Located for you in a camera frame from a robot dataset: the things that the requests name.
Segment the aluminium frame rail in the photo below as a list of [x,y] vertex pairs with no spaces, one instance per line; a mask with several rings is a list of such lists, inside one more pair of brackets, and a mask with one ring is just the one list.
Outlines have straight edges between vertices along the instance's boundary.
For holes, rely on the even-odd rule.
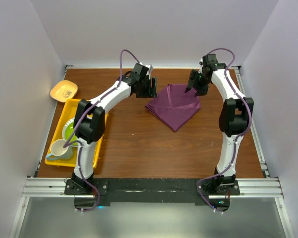
[[[236,79],[237,79],[237,82],[238,82],[238,87],[239,87],[240,91],[245,95],[246,93],[245,93],[243,80],[242,80],[241,73],[240,73],[240,68],[238,66],[233,66],[231,69],[234,70],[234,72],[235,72]],[[265,178],[270,178],[270,173],[269,173],[267,163],[266,163],[266,160],[265,160],[265,157],[264,157],[264,154],[263,154],[263,151],[262,151],[262,147],[261,147],[261,144],[260,144],[260,141],[259,141],[256,126],[255,126],[253,120],[252,120],[252,125],[251,125],[251,134],[252,134],[253,141],[254,141],[254,144],[255,144],[255,148],[256,148],[257,156],[258,156],[259,163],[260,163],[260,166],[261,166],[261,170],[263,172],[263,176]]]
[[[65,178],[27,178],[22,197],[62,197]],[[238,178],[240,195],[245,198],[283,198],[277,178]]]

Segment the purple cloth napkin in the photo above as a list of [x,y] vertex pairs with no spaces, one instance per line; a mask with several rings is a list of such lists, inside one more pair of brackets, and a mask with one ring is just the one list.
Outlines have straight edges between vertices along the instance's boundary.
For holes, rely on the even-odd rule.
[[168,126],[178,131],[201,107],[196,90],[185,92],[184,84],[165,86],[156,98],[149,101],[145,108]]

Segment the yellow square bowl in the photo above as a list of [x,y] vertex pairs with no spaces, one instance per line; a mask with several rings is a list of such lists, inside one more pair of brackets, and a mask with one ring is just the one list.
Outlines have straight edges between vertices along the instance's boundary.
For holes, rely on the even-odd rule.
[[50,97],[58,102],[64,103],[67,99],[72,99],[78,92],[78,86],[68,80],[58,82],[50,91]]

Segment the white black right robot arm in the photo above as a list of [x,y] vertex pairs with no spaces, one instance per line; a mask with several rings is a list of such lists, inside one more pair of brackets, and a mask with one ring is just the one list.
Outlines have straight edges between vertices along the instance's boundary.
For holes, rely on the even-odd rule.
[[204,55],[199,70],[191,70],[185,92],[195,89],[196,96],[204,96],[213,84],[223,100],[218,125],[223,136],[219,161],[214,175],[197,182],[202,194],[222,195],[235,187],[236,160],[240,144],[250,130],[254,101],[246,97],[232,80],[228,66],[219,63],[214,53]]

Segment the aluminium frame rail front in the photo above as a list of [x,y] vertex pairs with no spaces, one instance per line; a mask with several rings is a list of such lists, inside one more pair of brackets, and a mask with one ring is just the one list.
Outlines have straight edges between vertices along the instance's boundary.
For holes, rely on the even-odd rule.
[[[65,178],[27,178],[22,197],[62,197]],[[240,195],[245,198],[283,198],[277,178],[238,178]]]

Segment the green white plate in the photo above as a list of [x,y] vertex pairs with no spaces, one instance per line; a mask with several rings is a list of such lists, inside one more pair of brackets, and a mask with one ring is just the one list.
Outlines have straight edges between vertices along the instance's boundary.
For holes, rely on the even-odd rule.
[[[63,126],[61,135],[62,135],[62,139],[65,141],[68,140],[68,138],[70,137],[70,135],[72,134],[72,132],[74,130],[74,120],[75,120],[75,118],[72,117]],[[77,140],[77,136],[74,134],[73,137],[71,138],[70,142],[73,142],[76,140]],[[71,144],[71,147],[78,147],[78,144],[73,143],[73,144]]]

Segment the aluminium frame rail right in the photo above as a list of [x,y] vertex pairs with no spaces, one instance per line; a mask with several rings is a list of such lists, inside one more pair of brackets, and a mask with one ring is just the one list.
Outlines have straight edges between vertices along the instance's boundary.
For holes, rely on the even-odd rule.
[[[238,66],[233,66],[231,69],[234,70],[234,72],[235,72],[236,79],[237,79],[237,82],[238,82],[238,87],[239,87],[240,91],[245,95],[246,93],[245,93],[243,80],[242,80],[241,73],[240,73],[240,68]],[[261,147],[261,144],[260,144],[260,141],[259,141],[256,126],[255,126],[253,120],[252,120],[252,125],[251,125],[251,134],[252,134],[253,141],[254,141],[254,144],[255,144],[255,148],[256,148],[257,156],[258,156],[259,163],[260,163],[260,166],[261,166],[261,170],[263,172],[263,176],[265,178],[270,178],[270,173],[269,173],[267,163],[266,163],[266,160],[265,160],[265,157],[264,157],[264,154],[263,154],[263,151],[262,151],[262,147]]]

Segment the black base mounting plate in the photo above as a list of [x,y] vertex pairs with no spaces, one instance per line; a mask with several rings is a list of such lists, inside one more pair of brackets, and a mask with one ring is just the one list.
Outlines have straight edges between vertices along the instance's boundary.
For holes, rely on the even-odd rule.
[[75,196],[77,209],[110,206],[112,203],[193,203],[212,205],[220,211],[230,207],[230,199],[239,196],[237,182],[216,185],[210,179],[197,178],[94,178],[92,187],[83,181],[64,179],[64,194]]

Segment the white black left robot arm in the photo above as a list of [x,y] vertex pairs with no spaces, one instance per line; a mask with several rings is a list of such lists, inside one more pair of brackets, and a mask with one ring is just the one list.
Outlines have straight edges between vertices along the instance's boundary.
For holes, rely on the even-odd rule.
[[152,71],[152,65],[137,63],[128,75],[121,76],[101,95],[79,102],[74,118],[74,132],[78,144],[77,160],[71,181],[81,194],[96,191],[93,185],[94,154],[97,142],[105,132],[106,114],[133,94],[137,98],[155,98],[156,78],[152,78]]

